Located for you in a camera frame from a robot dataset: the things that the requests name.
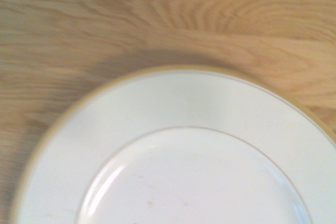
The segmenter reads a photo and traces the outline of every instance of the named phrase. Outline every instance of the plate center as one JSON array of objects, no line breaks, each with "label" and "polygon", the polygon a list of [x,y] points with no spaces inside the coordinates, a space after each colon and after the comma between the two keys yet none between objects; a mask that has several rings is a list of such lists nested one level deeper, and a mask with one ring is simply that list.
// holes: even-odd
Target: plate center
[{"label": "plate center", "polygon": [[231,135],[162,130],[128,145],[93,181],[79,224],[304,224],[304,204],[264,154]]}]

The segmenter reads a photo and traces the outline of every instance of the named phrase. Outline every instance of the plate rim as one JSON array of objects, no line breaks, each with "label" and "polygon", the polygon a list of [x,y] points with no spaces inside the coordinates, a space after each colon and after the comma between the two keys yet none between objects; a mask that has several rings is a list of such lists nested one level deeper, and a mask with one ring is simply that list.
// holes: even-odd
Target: plate rim
[{"label": "plate rim", "polygon": [[209,72],[214,72],[214,73],[225,74],[225,75],[235,77],[235,78],[240,78],[242,80],[245,80],[257,86],[260,86],[278,95],[280,98],[284,99],[285,101],[287,101],[289,104],[293,106],[293,108],[296,108],[299,112],[301,112],[307,118],[309,118],[316,126],[319,126],[321,131],[324,132],[329,137],[329,141],[336,148],[336,134],[334,134],[334,132],[317,115],[315,115],[311,110],[309,110],[305,105],[301,104],[300,102],[298,102],[295,98],[291,97],[290,95],[282,91],[279,91],[278,89],[272,87],[271,85],[268,85],[245,73],[241,73],[236,70],[226,69],[226,68],[221,68],[221,67],[214,67],[214,66],[208,66],[208,65],[189,65],[189,64],[187,65],[180,65],[180,64],[163,65],[163,66],[157,66],[157,67],[151,67],[151,68],[144,68],[141,70],[137,70],[134,72],[124,74],[112,80],[109,80],[105,84],[90,91],[89,93],[81,97],[79,100],[77,100],[75,103],[73,103],[69,108],[65,109],[65,111],[60,115],[60,117],[56,119],[56,121],[46,130],[46,132],[42,135],[42,137],[38,141],[37,145],[34,147],[30,157],[28,158],[28,161],[24,166],[23,172],[21,173],[19,182],[15,188],[14,197],[13,197],[12,204],[9,210],[9,219],[8,219],[9,224],[16,223],[19,201],[22,198],[23,191],[28,181],[29,174],[31,173],[33,169],[33,165],[38,161],[38,158],[41,152],[44,150],[49,137],[52,136],[57,131],[57,129],[66,121],[66,119],[71,117],[71,115],[74,114],[86,101],[88,101],[95,95],[99,94],[100,92],[116,84],[119,84],[122,81],[130,80],[132,78],[139,77],[143,74],[155,73],[155,72],[161,72],[161,71],[169,71],[169,70],[209,71]]}]

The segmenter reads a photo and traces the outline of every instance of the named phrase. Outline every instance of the white ceramic plate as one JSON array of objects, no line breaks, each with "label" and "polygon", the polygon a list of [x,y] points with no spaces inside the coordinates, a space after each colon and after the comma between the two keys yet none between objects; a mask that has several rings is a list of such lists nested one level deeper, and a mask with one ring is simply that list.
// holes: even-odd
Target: white ceramic plate
[{"label": "white ceramic plate", "polygon": [[146,70],[47,133],[12,223],[332,224],[332,138],[307,109],[237,73]]}]

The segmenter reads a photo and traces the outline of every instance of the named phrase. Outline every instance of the gold rim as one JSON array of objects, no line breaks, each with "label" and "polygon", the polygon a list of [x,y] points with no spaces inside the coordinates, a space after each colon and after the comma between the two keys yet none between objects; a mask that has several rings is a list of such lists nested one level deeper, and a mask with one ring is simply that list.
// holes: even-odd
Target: gold rim
[{"label": "gold rim", "polygon": [[321,131],[325,133],[327,137],[329,137],[330,141],[334,144],[336,147],[336,135],[332,132],[331,129],[329,129],[325,123],[322,122],[320,118],[318,118],[312,111],[310,111],[307,107],[296,101],[294,98],[291,98],[290,96],[278,91],[277,89],[261,82],[258,81],[246,74],[239,73],[233,70],[228,70],[228,69],[223,69],[219,67],[211,67],[211,66],[202,66],[202,65],[172,65],[172,66],[160,66],[160,67],[154,67],[154,68],[147,68],[143,70],[139,70],[133,73],[126,74],[125,76],[113,79],[106,84],[102,85],[101,87],[93,90],[89,94],[85,95],[83,98],[81,98],[79,101],[77,101],[73,106],[71,106],[69,109],[63,113],[63,115],[56,120],[56,122],[47,130],[47,132],[43,135],[37,146],[35,147],[34,152],[32,153],[31,157],[29,158],[25,169],[22,173],[21,179],[19,181],[19,184],[16,189],[16,193],[14,196],[14,201],[11,207],[11,213],[9,216],[9,223],[10,224],[15,224],[16,220],[16,215],[18,211],[18,203],[20,199],[22,198],[23,190],[28,178],[28,175],[32,171],[33,164],[36,163],[39,154],[42,152],[44,149],[44,146],[47,143],[47,140],[57,131],[60,125],[64,123],[64,121],[69,118],[75,111],[77,111],[83,103],[85,103],[87,100],[91,99],[94,97],[96,94],[100,93],[101,91],[110,88],[113,85],[116,85],[117,83],[120,83],[124,80],[128,80],[137,76],[140,76],[142,74],[146,73],[153,73],[153,72],[160,72],[164,70],[204,70],[204,71],[210,71],[210,72],[215,72],[215,73],[221,73],[221,74],[226,74],[232,77],[240,78],[245,81],[251,82],[255,85],[258,85],[276,95],[279,97],[283,98],[287,102],[289,102],[294,108],[296,108],[299,112],[301,112],[303,115],[305,115],[308,119],[310,119],[312,122],[316,124],[316,126],[319,126]]}]

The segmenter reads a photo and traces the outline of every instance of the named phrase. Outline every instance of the wooden table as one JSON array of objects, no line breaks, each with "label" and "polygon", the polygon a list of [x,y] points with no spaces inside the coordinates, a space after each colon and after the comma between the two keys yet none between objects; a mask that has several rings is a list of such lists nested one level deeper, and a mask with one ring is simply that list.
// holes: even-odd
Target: wooden table
[{"label": "wooden table", "polygon": [[296,98],[336,132],[336,0],[0,0],[0,219],[46,129],[123,74],[214,65]]}]

